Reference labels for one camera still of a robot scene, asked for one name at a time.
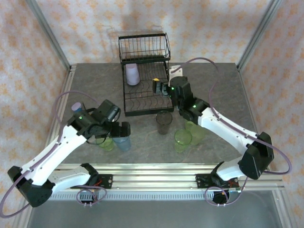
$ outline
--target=wallpaper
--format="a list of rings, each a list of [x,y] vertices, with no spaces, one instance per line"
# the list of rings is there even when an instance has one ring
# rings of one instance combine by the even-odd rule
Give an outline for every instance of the wallpaper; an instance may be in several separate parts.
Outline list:
[[[45,145],[50,111],[66,70],[24,0],[0,1],[0,198],[11,186],[7,175]],[[21,194],[9,196],[5,214],[18,209]],[[9,228],[14,218],[0,218]]]
[[[283,177],[299,227],[304,222],[304,2],[285,0],[242,71],[259,131],[293,164]],[[275,154],[275,170],[287,169]]]
[[[118,36],[168,33],[172,62],[238,62],[270,0],[38,0],[70,64],[118,62]]]

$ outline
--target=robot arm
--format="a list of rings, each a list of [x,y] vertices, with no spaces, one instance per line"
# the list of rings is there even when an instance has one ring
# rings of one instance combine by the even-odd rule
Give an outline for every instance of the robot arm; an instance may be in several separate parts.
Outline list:
[[[179,66],[172,66],[169,70],[169,83],[153,81],[154,92],[169,96],[183,118],[214,132],[230,143],[241,155],[239,158],[221,162],[216,166],[211,174],[213,185],[221,187],[226,181],[241,176],[257,180],[274,159],[274,154],[271,148],[267,148],[252,138],[271,144],[270,136],[264,132],[258,135],[256,132],[244,129],[216,110],[219,117],[215,116],[206,101],[193,95],[187,77],[182,75],[182,69],[172,73],[177,67]],[[220,119],[245,132],[246,136],[228,127]]]
[[[108,100],[105,100],[97,109],[74,113],[63,128],[60,142],[57,141],[57,137],[27,164],[9,169],[8,175],[12,181],[16,181],[25,171],[30,171],[17,184],[17,189],[32,207],[40,206],[58,191],[76,185],[92,186],[96,183],[98,172],[88,163],[66,172],[56,172],[54,169],[93,135],[96,138],[129,136],[131,129],[128,122],[122,122],[122,126],[116,121],[113,122],[119,113],[120,108]],[[30,170],[56,143],[58,146],[55,150],[34,170]]]

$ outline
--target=blue cup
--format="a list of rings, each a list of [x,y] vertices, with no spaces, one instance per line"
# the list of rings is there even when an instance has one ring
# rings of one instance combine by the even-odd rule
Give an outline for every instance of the blue cup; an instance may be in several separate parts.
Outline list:
[[[128,151],[131,148],[130,137],[113,138],[113,141],[121,151]]]

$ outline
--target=dish rack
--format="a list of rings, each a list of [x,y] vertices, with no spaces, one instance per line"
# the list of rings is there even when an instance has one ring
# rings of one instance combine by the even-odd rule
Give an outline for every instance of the dish rack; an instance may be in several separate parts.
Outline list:
[[[171,58],[169,39],[166,33],[123,36],[118,38],[119,58],[123,71],[123,108],[125,116],[156,114],[159,111],[174,111],[171,99],[153,93],[152,80],[169,80]],[[140,82],[129,85],[125,65],[136,63]]]

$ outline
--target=floral wallpaper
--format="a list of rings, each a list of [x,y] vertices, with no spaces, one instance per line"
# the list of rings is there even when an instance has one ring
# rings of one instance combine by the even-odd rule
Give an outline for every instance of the floral wallpaper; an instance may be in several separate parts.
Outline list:
[[[299,227],[304,222],[304,1],[284,0],[242,71],[259,131],[293,164],[283,177]],[[286,170],[276,153],[275,170]]]
[[[50,111],[66,70],[24,0],[0,1],[0,198],[11,186],[7,175],[45,145]],[[18,209],[21,194],[9,196],[5,214]],[[10,228],[14,218],[0,218]]]
[[[172,62],[238,62],[271,0],[37,0],[70,64],[118,62],[118,36],[168,33]]]

